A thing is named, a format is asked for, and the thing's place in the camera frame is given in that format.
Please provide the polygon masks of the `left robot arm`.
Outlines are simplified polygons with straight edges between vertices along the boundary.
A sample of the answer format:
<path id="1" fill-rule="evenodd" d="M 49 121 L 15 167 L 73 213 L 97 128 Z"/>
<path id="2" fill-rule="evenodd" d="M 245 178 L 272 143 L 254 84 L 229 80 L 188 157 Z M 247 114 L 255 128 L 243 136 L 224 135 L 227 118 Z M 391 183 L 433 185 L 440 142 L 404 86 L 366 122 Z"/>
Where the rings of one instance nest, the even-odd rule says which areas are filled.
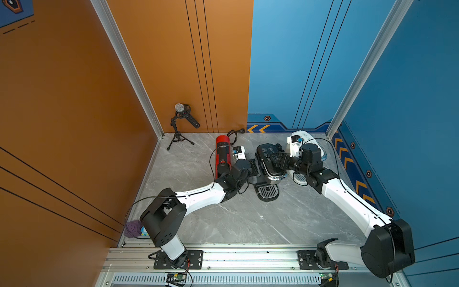
<path id="1" fill-rule="evenodd" d="M 213 183 L 191 191 L 174 192 L 166 188 L 149 204 L 140 222 L 153 244 L 167 256 L 173 267 L 188 265 L 188 251 L 178 236 L 184 218 L 213 204 L 220 204 L 236 196 L 251 177 L 252 165 L 239 159 L 229 172 Z"/>

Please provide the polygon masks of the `white coffee machine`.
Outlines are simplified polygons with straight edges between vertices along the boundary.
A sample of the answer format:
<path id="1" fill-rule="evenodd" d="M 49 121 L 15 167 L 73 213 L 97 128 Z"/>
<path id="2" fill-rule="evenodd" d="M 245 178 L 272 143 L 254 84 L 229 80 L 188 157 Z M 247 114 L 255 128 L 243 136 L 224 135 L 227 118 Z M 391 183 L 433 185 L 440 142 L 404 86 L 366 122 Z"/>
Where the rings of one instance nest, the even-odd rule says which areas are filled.
<path id="1" fill-rule="evenodd" d="M 325 152 L 322 147 L 317 143 L 317 139 L 305 131 L 297 131 L 292 135 L 300 135 L 304 139 L 304 143 L 300 149 L 300 156 L 297 157 L 296 169 L 294 171 L 288 170 L 295 180 L 295 177 L 300 177 L 301 185 L 307 184 L 311 187 L 317 187 L 319 185 L 316 174 L 324 170 L 323 158 Z"/>

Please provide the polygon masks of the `black coffee machine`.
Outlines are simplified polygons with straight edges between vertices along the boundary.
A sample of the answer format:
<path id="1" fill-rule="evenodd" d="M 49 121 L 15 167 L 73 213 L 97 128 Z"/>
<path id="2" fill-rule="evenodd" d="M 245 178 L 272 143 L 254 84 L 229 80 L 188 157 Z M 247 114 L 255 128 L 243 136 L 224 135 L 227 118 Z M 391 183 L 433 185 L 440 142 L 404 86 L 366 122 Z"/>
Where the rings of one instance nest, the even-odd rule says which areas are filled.
<path id="1" fill-rule="evenodd" d="M 284 150 L 279 143 L 261 144 L 256 149 L 255 157 L 261 174 L 257 176 L 255 191 L 263 202 L 271 202 L 279 197 L 277 184 L 285 177 L 286 172 L 277 168 L 270 156 L 281 152 Z"/>

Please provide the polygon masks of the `grey microfibre cloth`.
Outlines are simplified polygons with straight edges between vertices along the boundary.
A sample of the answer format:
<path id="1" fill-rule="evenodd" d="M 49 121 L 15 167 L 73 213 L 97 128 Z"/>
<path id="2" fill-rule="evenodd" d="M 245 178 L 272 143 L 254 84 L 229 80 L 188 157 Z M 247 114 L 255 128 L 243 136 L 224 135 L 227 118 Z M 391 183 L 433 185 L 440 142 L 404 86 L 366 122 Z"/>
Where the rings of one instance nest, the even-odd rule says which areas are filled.
<path id="1" fill-rule="evenodd" d="M 279 156 L 272 154 L 270 155 L 269 159 L 270 159 L 269 170 L 271 171 L 271 173 L 279 173 L 281 171 L 280 163 L 279 163 Z"/>

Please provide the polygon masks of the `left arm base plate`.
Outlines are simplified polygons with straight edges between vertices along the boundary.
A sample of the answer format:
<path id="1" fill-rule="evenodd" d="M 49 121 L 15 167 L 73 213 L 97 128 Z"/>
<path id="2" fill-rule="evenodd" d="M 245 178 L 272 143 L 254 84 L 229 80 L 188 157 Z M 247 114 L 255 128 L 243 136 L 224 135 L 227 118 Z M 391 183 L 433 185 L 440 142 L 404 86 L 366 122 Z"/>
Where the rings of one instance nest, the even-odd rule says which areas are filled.
<path id="1" fill-rule="evenodd" d="M 202 250 L 185 250 L 177 259 L 171 260 L 164 251 L 158 252 L 154 257 L 154 269 L 186 269 L 200 270 L 203 263 Z"/>

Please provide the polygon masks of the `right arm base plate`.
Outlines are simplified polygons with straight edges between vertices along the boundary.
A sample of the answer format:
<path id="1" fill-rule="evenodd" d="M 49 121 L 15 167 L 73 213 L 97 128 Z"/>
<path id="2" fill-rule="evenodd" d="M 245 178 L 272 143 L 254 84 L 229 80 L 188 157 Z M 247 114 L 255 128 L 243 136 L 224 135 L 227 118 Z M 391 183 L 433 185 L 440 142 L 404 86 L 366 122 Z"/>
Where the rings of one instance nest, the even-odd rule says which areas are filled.
<path id="1" fill-rule="evenodd" d="M 316 256 L 316 250 L 300 250 L 296 252 L 298 263 L 301 270 L 348 270 L 349 265 L 346 262 L 320 261 Z"/>

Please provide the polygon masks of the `red capsule coffee machine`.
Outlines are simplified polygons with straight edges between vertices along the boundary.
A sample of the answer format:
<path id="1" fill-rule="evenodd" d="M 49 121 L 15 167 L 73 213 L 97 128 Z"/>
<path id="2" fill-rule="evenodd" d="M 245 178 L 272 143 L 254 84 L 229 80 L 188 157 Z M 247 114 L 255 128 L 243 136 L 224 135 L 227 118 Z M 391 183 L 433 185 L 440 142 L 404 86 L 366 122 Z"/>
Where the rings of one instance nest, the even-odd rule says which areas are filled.
<path id="1" fill-rule="evenodd" d="M 231 146 L 228 136 L 221 135 L 216 138 L 215 179 L 231 170 Z"/>

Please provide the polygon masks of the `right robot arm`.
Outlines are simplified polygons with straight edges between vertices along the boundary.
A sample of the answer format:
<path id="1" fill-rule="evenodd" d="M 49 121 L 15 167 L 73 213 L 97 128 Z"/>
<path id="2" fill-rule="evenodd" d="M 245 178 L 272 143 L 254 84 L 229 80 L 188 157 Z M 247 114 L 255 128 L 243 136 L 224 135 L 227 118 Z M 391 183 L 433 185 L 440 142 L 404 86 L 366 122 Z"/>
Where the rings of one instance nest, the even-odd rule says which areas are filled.
<path id="1" fill-rule="evenodd" d="M 278 153 L 271 160 L 279 169 L 303 175 L 307 184 L 336 204 L 366 238 L 363 246 L 339 243 L 337 239 L 318 243 L 315 257 L 320 268 L 330 269 L 342 261 L 364 265 L 376 277 L 386 278 L 415 263 L 410 225 L 371 206 L 346 186 L 337 173 L 325 168 L 317 145 L 303 145 L 299 157 Z"/>

